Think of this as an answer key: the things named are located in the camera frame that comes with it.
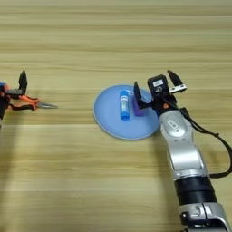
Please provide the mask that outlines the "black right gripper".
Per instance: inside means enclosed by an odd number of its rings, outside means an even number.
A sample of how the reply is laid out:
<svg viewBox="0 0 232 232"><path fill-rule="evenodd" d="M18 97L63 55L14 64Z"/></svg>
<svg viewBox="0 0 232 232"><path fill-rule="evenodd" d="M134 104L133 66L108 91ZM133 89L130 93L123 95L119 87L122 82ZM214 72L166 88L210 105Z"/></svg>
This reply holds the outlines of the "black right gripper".
<svg viewBox="0 0 232 232"><path fill-rule="evenodd" d="M168 70L168 75L173 83L173 87L169 89L171 93L184 92L187 89L187 86L173 71ZM173 94L158 94L152 97L151 103L145 102L141 98L140 88L137 82L134 83L133 93L140 110L151 106L159 117L165 112L179 109L178 102Z"/></svg>

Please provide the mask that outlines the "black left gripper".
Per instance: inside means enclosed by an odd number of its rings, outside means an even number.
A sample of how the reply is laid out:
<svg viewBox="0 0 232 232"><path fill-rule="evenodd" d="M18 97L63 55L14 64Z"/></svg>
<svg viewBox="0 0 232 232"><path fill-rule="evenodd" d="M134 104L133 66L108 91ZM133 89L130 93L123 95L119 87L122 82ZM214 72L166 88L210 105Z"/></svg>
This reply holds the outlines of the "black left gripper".
<svg viewBox="0 0 232 232"><path fill-rule="evenodd" d="M22 71L19 77L19 88L5 90L7 95L25 95L27 89L27 77L26 72ZM10 98L7 95L0 95L0 119L4 118L5 111L10 104Z"/></svg>

